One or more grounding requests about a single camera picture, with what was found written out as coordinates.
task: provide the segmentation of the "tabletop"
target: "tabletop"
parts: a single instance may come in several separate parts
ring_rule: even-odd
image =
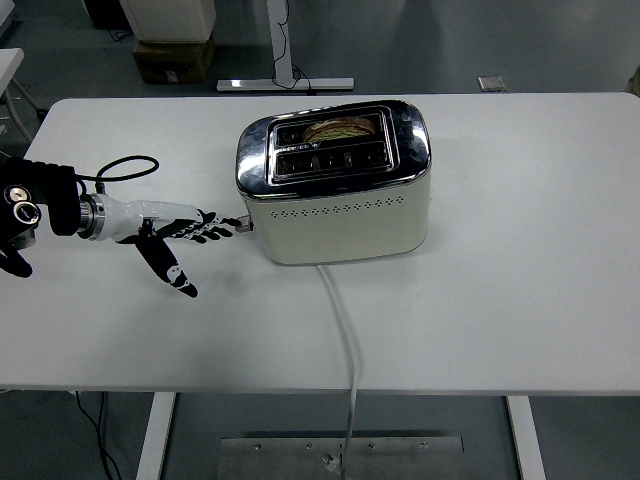
[[[27,158],[95,174],[122,156],[153,175],[108,186],[246,214],[237,141],[254,120],[371,96],[72,99]],[[330,265],[358,343],[361,390],[640,392],[640,102],[622,93],[409,95],[433,151],[429,233],[413,252]],[[55,237],[0,275],[3,388],[331,392],[349,387],[312,267],[255,233],[171,243],[200,295],[158,280],[132,246]]]

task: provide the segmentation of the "table leg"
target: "table leg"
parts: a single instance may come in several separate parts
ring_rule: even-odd
[[[286,0],[267,0],[274,78],[260,80],[219,80],[219,92],[353,90],[353,78],[293,78],[291,39],[289,37]]]
[[[522,480],[545,480],[529,397],[508,396],[507,405]]]
[[[153,396],[136,480],[160,480],[175,400],[176,392],[156,392]]]

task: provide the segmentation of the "toaster slot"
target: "toaster slot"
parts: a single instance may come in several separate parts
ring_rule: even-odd
[[[382,123],[380,114],[366,114],[358,116],[343,116],[338,118],[324,118],[322,116],[309,119],[304,122],[297,122],[292,124],[281,124],[275,128],[275,147],[287,148],[293,146],[300,146],[301,144],[308,144],[311,140],[307,139],[310,129],[318,127],[326,122],[336,122],[336,128],[339,130],[341,127],[344,129],[345,136],[340,137],[338,133],[331,140],[323,140],[322,144],[327,146],[344,143],[344,140],[353,140],[354,138],[362,138],[372,136],[380,136],[382,132]],[[366,125],[366,128],[360,128],[357,133],[354,133],[349,127],[350,123],[355,124],[355,127],[362,127]]]
[[[364,173],[390,166],[384,142],[302,152],[287,151],[276,156],[274,181]]]

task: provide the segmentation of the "ventilation holes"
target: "ventilation holes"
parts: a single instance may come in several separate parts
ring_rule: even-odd
[[[349,204],[344,204],[344,205],[335,205],[333,207],[324,207],[322,209],[317,209],[317,208],[313,208],[311,210],[280,210],[280,211],[272,211],[270,212],[271,218],[288,218],[288,217],[308,217],[310,215],[313,216],[318,216],[320,214],[323,215],[329,215],[330,213],[346,213],[346,212],[350,212],[351,210],[355,210],[355,211],[360,211],[362,209],[371,209],[374,207],[383,207],[383,206],[387,206],[390,207],[393,204],[401,204],[402,202],[404,202],[404,198],[403,197],[395,197],[395,198],[386,198],[386,199],[378,199],[375,202],[364,202],[362,204],[360,203],[354,203],[352,205]]]

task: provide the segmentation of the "bread slice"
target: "bread slice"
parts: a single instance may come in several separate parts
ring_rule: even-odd
[[[374,133],[376,133],[376,127],[371,120],[362,117],[342,117],[314,123],[304,131],[302,141],[322,142]]]

